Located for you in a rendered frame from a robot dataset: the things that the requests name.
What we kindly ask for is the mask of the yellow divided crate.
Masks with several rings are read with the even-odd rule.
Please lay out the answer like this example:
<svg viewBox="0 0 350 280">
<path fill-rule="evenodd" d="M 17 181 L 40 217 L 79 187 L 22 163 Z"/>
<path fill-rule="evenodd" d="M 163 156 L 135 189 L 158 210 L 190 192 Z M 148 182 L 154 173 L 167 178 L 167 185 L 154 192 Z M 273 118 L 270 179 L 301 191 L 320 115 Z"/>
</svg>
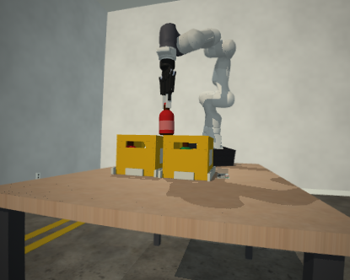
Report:
<svg viewBox="0 0 350 280">
<path fill-rule="evenodd" d="M 183 143 L 196 143 L 197 148 L 180 149 Z M 212 137 L 164 135 L 162 178 L 174 178 L 174 171 L 184 171 L 194 172 L 194 180 L 207 180 L 212 167 Z"/>
<path fill-rule="evenodd" d="M 154 170 L 163 167 L 163 136 L 117 135 L 116 140 L 116 174 L 133 168 L 143 169 L 143 176 L 153 176 Z M 135 148 L 127 148 L 127 141 L 134 141 Z"/>
</svg>

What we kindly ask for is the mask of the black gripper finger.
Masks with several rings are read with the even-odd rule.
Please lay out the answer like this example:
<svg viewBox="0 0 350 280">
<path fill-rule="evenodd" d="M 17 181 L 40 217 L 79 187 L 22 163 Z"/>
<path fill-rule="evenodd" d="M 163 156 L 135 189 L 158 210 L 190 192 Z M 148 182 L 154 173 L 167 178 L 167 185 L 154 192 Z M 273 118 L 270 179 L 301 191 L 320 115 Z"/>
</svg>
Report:
<svg viewBox="0 0 350 280">
<path fill-rule="evenodd" d="M 160 94 L 162 95 L 162 109 L 164 108 L 164 103 L 166 103 L 166 80 L 164 80 L 164 73 L 159 77 Z M 163 88 L 162 88 L 163 87 Z"/>
<path fill-rule="evenodd" d="M 176 71 L 170 71 L 170 78 L 167 78 L 167 71 L 164 71 L 166 80 L 166 108 L 171 108 L 171 95 L 175 89 L 175 75 Z"/>
</svg>

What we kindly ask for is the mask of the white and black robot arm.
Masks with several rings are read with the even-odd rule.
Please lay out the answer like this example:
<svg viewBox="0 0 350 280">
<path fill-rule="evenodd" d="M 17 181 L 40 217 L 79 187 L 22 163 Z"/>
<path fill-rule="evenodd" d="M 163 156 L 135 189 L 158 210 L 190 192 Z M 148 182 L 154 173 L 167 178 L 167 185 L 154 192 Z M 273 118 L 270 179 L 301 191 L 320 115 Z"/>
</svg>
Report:
<svg viewBox="0 0 350 280">
<path fill-rule="evenodd" d="M 222 137 L 220 136 L 222 117 L 219 113 L 215 113 L 216 107 L 228 108 L 234 104 L 234 95 L 229 90 L 229 73 L 230 59 L 236 51 L 236 44 L 233 40 L 220 39 L 221 33 L 215 28 L 191 29 L 180 35 L 175 24 L 168 23 L 160 28 L 160 46 L 156 49 L 159 60 L 171 58 L 176 61 L 176 57 L 199 50 L 201 49 L 200 46 L 202 46 L 202 49 L 207 48 L 206 50 L 203 49 L 206 57 L 218 57 L 219 60 L 217 60 L 213 70 L 212 78 L 213 84 L 217 86 L 217 91 L 203 91 L 199 95 L 199 102 L 205 111 L 205 127 L 201 136 L 212 137 L 213 148 L 215 149 L 223 149 L 221 147 Z"/>
</svg>

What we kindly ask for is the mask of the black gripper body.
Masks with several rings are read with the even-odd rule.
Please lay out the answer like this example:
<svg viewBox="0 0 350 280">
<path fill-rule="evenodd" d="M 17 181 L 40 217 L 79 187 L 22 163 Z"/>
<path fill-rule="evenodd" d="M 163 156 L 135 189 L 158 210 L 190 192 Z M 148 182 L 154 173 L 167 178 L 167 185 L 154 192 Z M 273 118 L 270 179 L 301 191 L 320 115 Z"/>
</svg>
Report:
<svg viewBox="0 0 350 280">
<path fill-rule="evenodd" d="M 159 62 L 159 67 L 162 70 L 162 73 L 167 71 L 167 78 L 170 78 L 170 71 L 175 69 L 175 61 L 171 58 L 162 59 Z"/>
</svg>

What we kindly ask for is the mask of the white paper pick list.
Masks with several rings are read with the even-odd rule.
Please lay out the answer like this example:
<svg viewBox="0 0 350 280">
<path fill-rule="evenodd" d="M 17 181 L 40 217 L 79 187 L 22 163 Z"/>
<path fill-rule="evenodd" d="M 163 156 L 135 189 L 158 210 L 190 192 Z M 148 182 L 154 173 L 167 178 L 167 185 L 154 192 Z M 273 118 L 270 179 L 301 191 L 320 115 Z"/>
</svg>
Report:
<svg viewBox="0 0 350 280">
<path fill-rule="evenodd" d="M 219 178 L 219 179 L 229 179 L 229 174 L 218 173 L 217 178 Z"/>
</svg>

